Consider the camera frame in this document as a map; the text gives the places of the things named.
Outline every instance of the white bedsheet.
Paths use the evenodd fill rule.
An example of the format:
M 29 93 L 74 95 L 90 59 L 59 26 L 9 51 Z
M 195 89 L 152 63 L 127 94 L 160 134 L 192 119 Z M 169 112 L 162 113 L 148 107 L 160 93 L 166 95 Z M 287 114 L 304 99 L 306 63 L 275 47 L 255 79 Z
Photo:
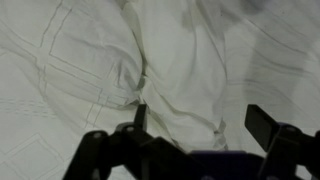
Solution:
M 0 1 L 0 7 L 5 2 L 9 1 Z M 248 103 L 259 104 L 276 120 L 297 125 L 306 133 L 320 129 L 319 4 L 318 0 L 221 1 L 228 77 L 224 121 L 229 149 L 263 154 L 243 126 Z M 102 107 L 53 86 L 47 87 L 51 98 L 43 99 L 42 84 L 37 84 L 39 90 L 30 81 L 38 77 L 37 71 L 33 73 L 28 64 L 17 64 L 30 54 L 17 47 L 40 46 L 38 35 L 42 33 L 34 30 L 45 28 L 16 27 L 17 34 L 28 33 L 23 34 L 23 41 L 15 41 L 17 34 L 5 25 L 0 22 L 0 179 L 61 179 L 84 132 L 97 128 L 112 132 L 118 123 L 132 120 L 135 107 Z M 157 131 L 154 134 L 169 139 L 157 129 L 159 125 L 152 127 Z M 128 179 L 128 173 L 117 169 L 112 179 Z

